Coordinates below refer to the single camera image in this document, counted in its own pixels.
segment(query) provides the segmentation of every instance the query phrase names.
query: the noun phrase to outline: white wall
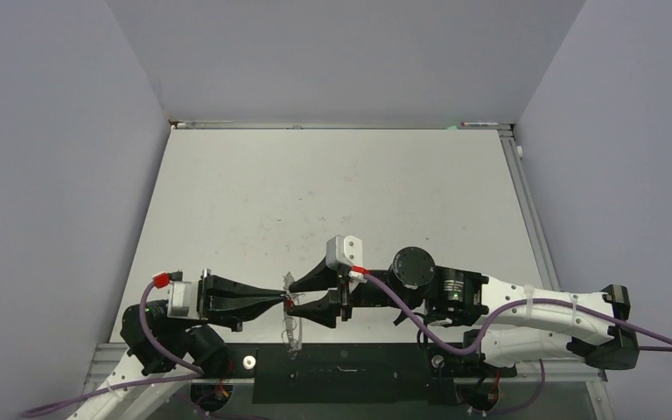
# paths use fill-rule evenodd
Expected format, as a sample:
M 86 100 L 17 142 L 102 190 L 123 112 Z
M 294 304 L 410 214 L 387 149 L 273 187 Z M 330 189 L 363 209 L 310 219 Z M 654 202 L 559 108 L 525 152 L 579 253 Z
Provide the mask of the white wall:
M 563 287 L 672 336 L 672 3 L 586 2 L 516 133 Z M 609 378 L 619 418 L 672 418 L 672 353 Z
M 167 131 L 103 0 L 0 2 L 0 419 L 81 390 Z
M 108 0 L 171 118 L 515 122 L 584 0 Z

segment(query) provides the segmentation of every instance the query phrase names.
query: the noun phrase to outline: purple cable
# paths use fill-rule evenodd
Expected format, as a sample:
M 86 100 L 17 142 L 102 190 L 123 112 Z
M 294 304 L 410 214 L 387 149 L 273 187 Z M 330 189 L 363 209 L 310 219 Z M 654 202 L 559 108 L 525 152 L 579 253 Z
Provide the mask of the purple cable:
M 198 375 L 203 375 L 204 372 L 199 366 L 194 366 L 192 363 L 183 360 L 176 356 L 176 354 L 166 350 L 166 348 L 158 342 L 156 337 L 153 337 L 153 332 L 148 326 L 148 319 L 145 317 L 145 304 L 148 302 L 148 296 L 151 294 L 151 291 L 156 288 L 156 285 L 153 282 L 150 282 L 145 286 L 143 290 L 143 295 L 140 296 L 140 328 L 143 329 L 143 334 L 145 338 L 148 339 L 150 344 L 155 348 L 159 353 L 165 356 L 166 359 L 173 361 L 174 363 L 183 366 L 193 372 L 196 372 Z
M 181 376 L 175 376 L 172 378 L 151 378 L 151 379 L 142 379 L 139 381 L 127 381 L 127 382 L 121 382 L 121 383 L 116 383 L 115 385 L 112 386 L 112 389 L 123 389 L 123 388 L 131 388 L 131 387 L 140 387 L 143 385 L 152 385 L 154 383 L 168 383 L 168 382 L 178 382 L 178 381 L 190 381 L 192 379 L 197 379 L 200 377 L 202 374 L 202 369 L 199 367 L 194 366 L 191 363 L 188 363 L 184 360 L 181 360 L 179 357 L 176 357 L 173 353 L 169 352 L 166 350 L 161 343 L 158 342 L 158 340 L 153 337 L 153 333 L 151 332 L 151 329 L 148 327 L 148 320 L 145 317 L 145 304 L 148 301 L 148 295 L 151 294 L 151 291 L 155 285 L 153 283 L 150 283 L 148 287 L 145 288 L 143 291 L 143 295 L 140 297 L 140 327 L 143 330 L 143 334 L 145 334 L 145 338 L 148 339 L 148 341 L 153 345 L 153 347 L 158 350 L 159 353 L 161 353 L 163 356 L 167 357 L 171 361 L 174 361 L 175 363 L 188 368 L 190 370 L 193 370 L 193 374 L 184 374 Z M 95 396 L 100 396 L 102 394 L 106 394 L 109 392 L 108 388 L 101 388 L 97 389 L 96 391 L 89 392 L 83 395 L 76 396 L 75 398 L 71 398 L 69 400 L 63 400 L 63 401 L 58 401 L 58 402 L 52 402 L 50 404 L 46 405 L 41 405 L 39 407 L 35 407 L 33 409 L 27 409 L 25 411 L 22 411 L 20 416 L 22 418 L 34 418 L 34 417 L 42 417 L 46 416 L 50 413 L 53 413 L 58 410 L 62 410 L 65 407 L 69 407 L 71 405 L 74 405 L 76 403 L 81 403 L 86 401 L 89 398 L 93 398 Z
M 478 347 L 480 347 L 480 342 L 482 341 L 483 337 L 486 335 L 486 332 L 488 331 L 488 327 L 491 326 L 491 324 L 495 321 L 495 319 L 501 315 L 502 312 L 507 311 L 511 308 L 514 308 L 516 306 L 524 306 L 527 304 L 527 300 L 516 300 L 514 302 L 509 302 L 507 304 L 504 304 L 500 306 L 498 309 L 495 311 L 491 312 L 490 315 L 488 315 L 488 318 L 486 319 L 486 322 L 483 323 L 483 326 L 480 328 L 480 331 L 478 332 L 478 337 L 475 339 L 475 341 L 472 342 L 470 346 L 467 348 L 456 348 L 453 346 L 450 346 L 449 344 L 443 342 L 437 335 L 432 332 L 428 326 L 424 325 L 424 322 L 416 316 L 416 314 L 413 313 L 413 311 L 403 302 L 403 300 L 392 290 L 390 289 L 390 286 L 387 284 L 381 282 L 377 277 L 372 276 L 371 274 L 365 274 L 364 277 L 372 284 L 375 286 L 379 287 L 382 291 L 385 292 L 385 294 L 388 295 L 389 298 L 391 298 L 399 308 L 401 308 L 401 311 L 406 314 L 406 316 L 413 321 L 414 324 L 418 327 L 419 330 L 421 330 L 426 337 L 429 337 L 431 341 L 434 341 L 434 343 L 437 344 L 437 346 L 441 347 L 443 350 L 446 352 L 449 352 L 451 354 L 457 354 L 460 356 L 464 356 L 467 354 L 472 354 L 478 351 Z M 532 299 L 533 304 L 544 304 L 544 305 L 555 305 L 555 306 L 563 306 L 566 308 L 573 308 L 573 304 L 570 302 L 565 302 L 564 300 L 557 300 L 557 299 L 547 299 L 547 298 L 535 298 Z M 672 346 L 672 339 L 668 337 L 664 337 L 660 335 L 659 333 L 652 332 L 649 330 L 646 330 L 645 328 L 641 326 L 637 326 L 634 324 L 630 324 L 629 322 L 623 321 L 621 319 L 616 319 L 613 317 L 610 317 L 608 315 L 605 315 L 603 313 L 599 313 L 594 311 L 593 309 L 589 309 L 580 305 L 576 305 L 576 310 L 586 313 L 588 315 L 591 315 L 595 318 L 598 319 L 603 319 L 604 321 L 611 322 L 615 324 L 616 326 L 624 326 L 625 328 L 628 328 L 630 330 L 633 330 L 637 333 L 647 335 L 650 338 L 659 340 L 660 342 L 670 344 Z M 642 351 L 649 351 L 649 352 L 672 352 L 672 347 L 663 347 L 663 346 L 642 346 L 639 347 L 640 350 Z
M 177 397 L 179 400 L 191 405 L 194 407 L 194 410 L 197 411 L 197 414 L 199 414 L 200 417 L 202 418 L 207 418 L 207 413 L 200 407 L 199 404 L 196 402 L 192 401 L 192 398 L 184 395 L 184 394 L 174 394 L 175 397 Z
M 214 395 L 215 395 L 215 391 L 213 391 L 213 392 L 208 392 L 208 393 L 204 394 L 203 396 L 201 396 L 200 398 L 197 398 L 197 401 L 195 401 L 194 403 L 197 404 L 197 405 L 200 405 L 200 404 L 202 404 L 202 402 L 205 401 L 207 398 L 209 398 L 209 397 L 211 397 L 211 396 L 214 396 Z

